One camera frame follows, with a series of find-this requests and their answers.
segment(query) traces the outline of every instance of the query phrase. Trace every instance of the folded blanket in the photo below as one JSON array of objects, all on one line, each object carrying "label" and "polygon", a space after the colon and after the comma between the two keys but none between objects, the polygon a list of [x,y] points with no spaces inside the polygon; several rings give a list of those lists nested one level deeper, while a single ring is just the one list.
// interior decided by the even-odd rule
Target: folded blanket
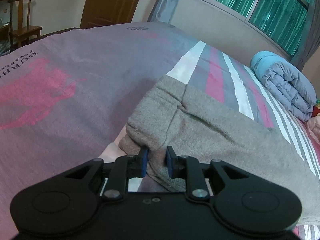
[{"label": "folded blanket", "polygon": [[221,159],[292,190],[301,200],[299,224],[320,225],[319,180],[296,150],[273,128],[264,128],[190,85],[163,77],[138,104],[119,143],[137,154],[147,145],[148,174],[171,191],[185,190],[182,179],[170,179],[165,150],[196,157],[202,163]]},{"label": "folded blanket", "polygon": [[269,51],[253,56],[250,68],[269,92],[295,117],[311,118],[316,92],[309,80],[284,58]]}]

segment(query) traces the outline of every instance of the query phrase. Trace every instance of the wooden door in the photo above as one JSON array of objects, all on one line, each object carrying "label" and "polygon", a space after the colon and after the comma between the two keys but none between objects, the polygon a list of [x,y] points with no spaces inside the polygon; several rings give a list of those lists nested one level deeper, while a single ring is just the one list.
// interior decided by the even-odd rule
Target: wooden door
[{"label": "wooden door", "polygon": [[129,23],[139,0],[86,0],[81,29]]}]

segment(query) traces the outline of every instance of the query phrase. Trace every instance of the bedsheet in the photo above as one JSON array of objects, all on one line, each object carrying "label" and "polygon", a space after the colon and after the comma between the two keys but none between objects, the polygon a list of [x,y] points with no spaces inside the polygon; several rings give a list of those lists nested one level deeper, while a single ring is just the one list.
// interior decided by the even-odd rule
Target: bedsheet
[{"label": "bedsheet", "polygon": [[[302,123],[226,54],[165,23],[72,30],[0,58],[0,239],[17,233],[12,197],[100,156],[166,73],[279,129],[319,177],[317,152]],[[132,190],[152,184],[147,177]]]}]

